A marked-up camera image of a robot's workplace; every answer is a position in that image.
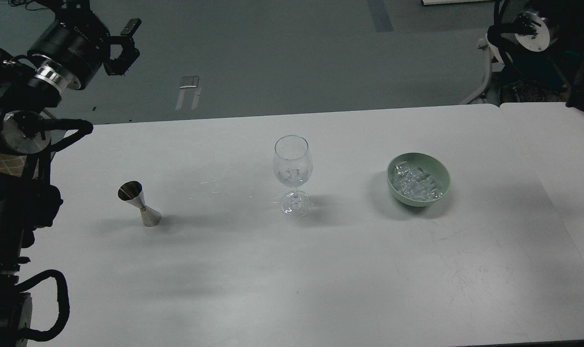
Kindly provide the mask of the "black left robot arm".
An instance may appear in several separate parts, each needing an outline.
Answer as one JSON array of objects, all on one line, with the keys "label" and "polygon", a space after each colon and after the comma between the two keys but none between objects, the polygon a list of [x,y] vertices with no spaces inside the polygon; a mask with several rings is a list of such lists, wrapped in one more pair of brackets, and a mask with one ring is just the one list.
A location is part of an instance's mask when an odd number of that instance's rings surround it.
[{"label": "black left robot arm", "polygon": [[19,281],[21,255],[34,232],[51,227],[63,200],[51,184],[54,153],[93,132],[87,120],[55,118],[48,110],[67,90],[84,90],[98,70],[122,76],[140,56],[131,18],[113,36],[88,0],[41,0],[55,15],[24,55],[0,48],[0,347],[50,341],[70,315],[62,272],[44,270]]}]

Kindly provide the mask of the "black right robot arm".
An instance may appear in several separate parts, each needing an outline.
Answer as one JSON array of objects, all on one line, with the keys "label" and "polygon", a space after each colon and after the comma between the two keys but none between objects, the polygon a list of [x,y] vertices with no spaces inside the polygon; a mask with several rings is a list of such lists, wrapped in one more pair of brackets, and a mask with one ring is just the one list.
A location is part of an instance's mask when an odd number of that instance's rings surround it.
[{"label": "black right robot arm", "polygon": [[[495,0],[486,40],[498,61],[534,86],[564,92],[566,106],[584,112],[584,0]],[[561,78],[550,85],[526,59],[546,61]]]}]

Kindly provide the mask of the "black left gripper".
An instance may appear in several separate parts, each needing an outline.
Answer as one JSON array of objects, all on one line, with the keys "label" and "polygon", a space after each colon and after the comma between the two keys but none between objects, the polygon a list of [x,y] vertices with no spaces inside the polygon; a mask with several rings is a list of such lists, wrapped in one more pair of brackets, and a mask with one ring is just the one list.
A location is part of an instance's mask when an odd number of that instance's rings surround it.
[{"label": "black left gripper", "polygon": [[[27,52],[32,62],[53,61],[72,74],[69,87],[83,90],[104,66],[109,76],[123,76],[140,57],[134,34],[142,24],[131,18],[119,35],[110,37],[108,28],[90,9],[89,0],[37,0],[55,14],[52,24]],[[110,48],[120,46],[120,54],[110,57]]]}]

